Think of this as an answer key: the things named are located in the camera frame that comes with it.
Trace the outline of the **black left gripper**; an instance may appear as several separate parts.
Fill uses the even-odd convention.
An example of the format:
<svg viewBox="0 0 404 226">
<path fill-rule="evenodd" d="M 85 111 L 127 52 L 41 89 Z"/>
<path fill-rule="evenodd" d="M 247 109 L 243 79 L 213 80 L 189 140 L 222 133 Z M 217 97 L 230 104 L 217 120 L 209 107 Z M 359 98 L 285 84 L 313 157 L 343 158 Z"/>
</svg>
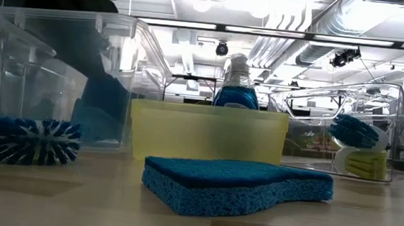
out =
<svg viewBox="0 0 404 226">
<path fill-rule="evenodd" d="M 85 76 L 91 93 L 125 96 L 127 89 L 104 68 L 102 51 L 109 40 L 91 22 L 32 19 L 26 30 L 55 51 L 51 60 Z"/>
</svg>

